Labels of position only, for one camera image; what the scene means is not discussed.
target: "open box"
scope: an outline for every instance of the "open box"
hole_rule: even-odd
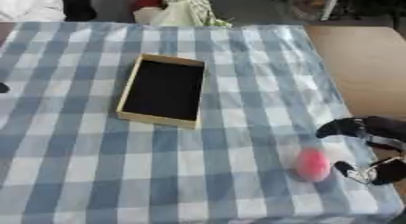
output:
[[[119,118],[195,129],[204,70],[201,61],[141,54],[117,107]]]

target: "white cloth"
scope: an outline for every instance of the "white cloth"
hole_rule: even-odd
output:
[[[160,26],[203,26],[198,16],[190,7],[188,0],[171,3],[150,21],[152,25]]]
[[[0,0],[0,22],[63,21],[62,0]]]
[[[159,7],[143,7],[142,9],[133,12],[134,19],[137,24],[150,24],[150,21],[155,16],[162,13],[162,9]]]

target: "wooden table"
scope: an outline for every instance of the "wooden table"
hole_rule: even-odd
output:
[[[353,115],[406,117],[406,42],[389,27],[307,26]]]
[[[15,25],[12,23],[0,23],[0,46],[5,41],[5,38],[8,36],[10,31]]]

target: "tablecloth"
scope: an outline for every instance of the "tablecloth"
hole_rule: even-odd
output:
[[[140,53],[205,61],[196,130],[117,119]],[[403,208],[392,185],[295,175],[308,147],[374,159],[315,138],[349,113],[301,26],[19,24],[0,81],[1,223],[381,224]]]

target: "pink ball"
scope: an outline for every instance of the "pink ball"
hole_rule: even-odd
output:
[[[330,174],[330,161],[315,148],[303,149],[296,159],[296,172],[305,180],[319,182]]]

